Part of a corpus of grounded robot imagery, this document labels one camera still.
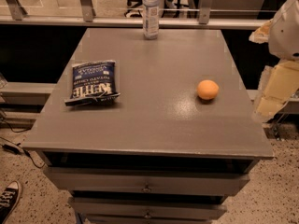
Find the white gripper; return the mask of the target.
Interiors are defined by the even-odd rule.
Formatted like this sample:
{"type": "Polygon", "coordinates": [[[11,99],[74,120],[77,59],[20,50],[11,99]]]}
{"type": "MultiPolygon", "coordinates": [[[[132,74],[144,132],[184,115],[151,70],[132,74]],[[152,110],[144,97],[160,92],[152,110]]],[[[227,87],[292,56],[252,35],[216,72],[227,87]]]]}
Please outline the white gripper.
{"type": "Polygon", "coordinates": [[[251,33],[249,41],[267,43],[282,61],[262,71],[253,103],[254,119],[272,119],[299,90],[299,0],[287,0],[273,20],[251,33]]]}

